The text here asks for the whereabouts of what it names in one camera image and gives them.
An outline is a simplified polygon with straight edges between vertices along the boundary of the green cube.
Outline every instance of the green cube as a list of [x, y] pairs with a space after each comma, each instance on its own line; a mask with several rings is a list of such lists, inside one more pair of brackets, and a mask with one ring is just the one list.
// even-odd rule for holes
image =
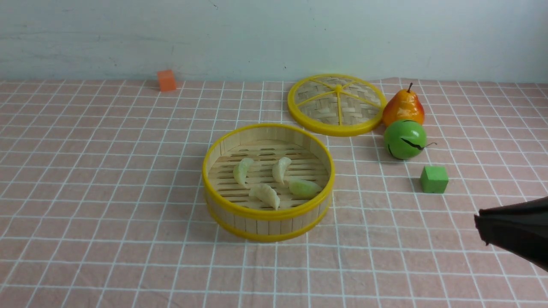
[[445, 167], [425, 166], [420, 175], [420, 184], [426, 193], [444, 193], [448, 183], [449, 176]]

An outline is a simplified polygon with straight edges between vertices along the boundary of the toy apple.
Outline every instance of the toy apple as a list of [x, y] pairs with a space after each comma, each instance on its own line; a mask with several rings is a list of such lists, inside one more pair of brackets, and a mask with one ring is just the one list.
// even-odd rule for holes
[[408, 89], [398, 91], [384, 107], [383, 123], [386, 127], [402, 119], [413, 120], [421, 125], [424, 123], [424, 108], [417, 94], [411, 91], [411, 86], [413, 83]]
[[429, 145], [426, 145], [426, 132], [423, 126], [413, 120], [397, 120], [384, 132], [385, 149], [398, 159], [413, 158]]

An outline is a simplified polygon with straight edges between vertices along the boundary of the orange foam block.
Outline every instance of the orange foam block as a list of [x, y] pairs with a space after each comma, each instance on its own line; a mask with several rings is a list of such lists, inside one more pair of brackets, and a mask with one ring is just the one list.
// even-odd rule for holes
[[172, 70], [159, 71], [158, 81], [160, 82], [160, 91], [173, 91], [177, 89], [175, 85], [175, 76]]

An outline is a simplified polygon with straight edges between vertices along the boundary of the red-yellow pear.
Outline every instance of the red-yellow pear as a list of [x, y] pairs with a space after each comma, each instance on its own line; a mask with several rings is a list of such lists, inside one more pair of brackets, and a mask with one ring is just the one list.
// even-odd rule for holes
[[401, 89], [394, 97], [386, 104], [383, 110], [383, 123], [388, 127], [398, 120], [413, 120], [419, 124], [424, 123], [424, 108], [419, 101], [419, 97], [415, 91]]

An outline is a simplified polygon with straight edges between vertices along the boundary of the woven bamboo lid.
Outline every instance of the woven bamboo lid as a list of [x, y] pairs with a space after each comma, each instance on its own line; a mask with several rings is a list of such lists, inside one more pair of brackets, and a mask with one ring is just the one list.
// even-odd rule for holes
[[289, 112], [303, 127], [329, 136], [373, 130], [386, 106], [384, 94], [356, 77], [323, 74], [299, 81], [288, 95]]

